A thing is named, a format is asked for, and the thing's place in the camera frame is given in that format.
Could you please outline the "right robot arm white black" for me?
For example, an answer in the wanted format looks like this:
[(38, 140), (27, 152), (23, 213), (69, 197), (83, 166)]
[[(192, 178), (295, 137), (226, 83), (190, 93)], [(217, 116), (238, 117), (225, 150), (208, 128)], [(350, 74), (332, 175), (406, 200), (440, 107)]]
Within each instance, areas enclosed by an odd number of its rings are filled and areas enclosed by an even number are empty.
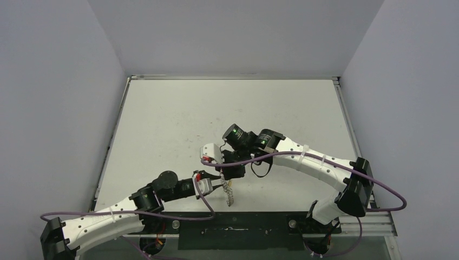
[(339, 159), (300, 145), (271, 129), (259, 134), (245, 132), (232, 124), (222, 136), (231, 150), (218, 149), (212, 158), (225, 164), (221, 170), (226, 179), (241, 178), (246, 164), (268, 163), (284, 166), (318, 179), (334, 189), (325, 199), (315, 200), (306, 217), (312, 232), (320, 232), (342, 215), (364, 217), (372, 194), (373, 182), (369, 162)]

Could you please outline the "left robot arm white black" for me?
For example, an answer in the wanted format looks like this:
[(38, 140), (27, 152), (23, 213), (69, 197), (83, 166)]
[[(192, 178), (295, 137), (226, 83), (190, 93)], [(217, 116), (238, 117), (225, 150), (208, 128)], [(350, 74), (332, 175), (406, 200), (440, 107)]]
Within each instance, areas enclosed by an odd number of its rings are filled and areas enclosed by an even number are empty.
[(62, 220), (61, 214), (45, 213), (46, 226), (40, 236), (44, 259), (75, 259), (87, 250), (130, 233), (145, 230), (155, 233), (161, 220), (205, 221), (215, 218), (180, 217), (164, 214), (164, 203), (188, 197), (204, 199), (219, 187), (221, 178), (206, 171), (194, 171), (191, 178), (182, 179), (173, 171), (164, 171), (151, 183), (103, 210), (71, 213), (72, 219)]

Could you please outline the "metal disc with key rings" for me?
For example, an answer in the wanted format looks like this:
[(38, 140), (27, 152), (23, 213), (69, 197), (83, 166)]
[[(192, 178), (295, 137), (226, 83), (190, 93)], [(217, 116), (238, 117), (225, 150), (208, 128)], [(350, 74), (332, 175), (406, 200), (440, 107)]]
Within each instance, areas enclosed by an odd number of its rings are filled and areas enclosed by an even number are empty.
[(224, 193), (226, 194), (226, 203), (227, 203), (227, 206), (228, 207), (231, 207), (233, 204), (234, 204), (234, 197), (233, 197), (233, 191), (232, 191), (232, 188), (231, 186), (228, 186), (228, 181), (229, 180), (226, 180), (224, 175), (221, 173), (220, 174), (221, 176), (221, 185), (222, 185), (222, 189), (224, 191)]

